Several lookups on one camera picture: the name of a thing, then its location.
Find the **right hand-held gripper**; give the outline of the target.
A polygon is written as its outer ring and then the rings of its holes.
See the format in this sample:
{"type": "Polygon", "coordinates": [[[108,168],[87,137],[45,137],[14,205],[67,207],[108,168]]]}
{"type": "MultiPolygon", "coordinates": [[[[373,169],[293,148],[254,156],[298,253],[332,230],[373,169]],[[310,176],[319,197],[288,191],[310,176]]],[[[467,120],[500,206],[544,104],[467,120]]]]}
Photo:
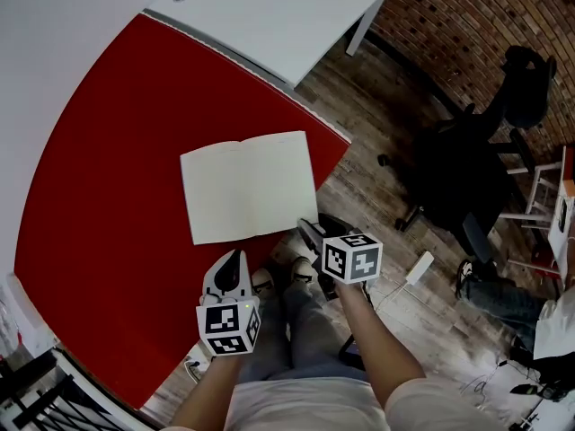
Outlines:
{"type": "Polygon", "coordinates": [[[355,284],[379,277],[383,244],[373,234],[332,215],[320,214],[316,227],[300,218],[297,221],[305,245],[310,251],[319,252],[318,270],[343,284],[355,284]]]}

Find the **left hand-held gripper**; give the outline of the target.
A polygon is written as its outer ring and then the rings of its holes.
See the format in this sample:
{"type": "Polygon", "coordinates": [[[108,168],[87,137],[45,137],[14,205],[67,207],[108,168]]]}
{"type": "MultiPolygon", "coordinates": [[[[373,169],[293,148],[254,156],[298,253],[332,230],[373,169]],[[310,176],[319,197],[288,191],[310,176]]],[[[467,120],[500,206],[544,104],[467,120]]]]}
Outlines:
{"type": "Polygon", "coordinates": [[[196,307],[199,337],[212,356],[251,353],[261,327],[244,251],[222,256],[206,273],[196,307]]]}

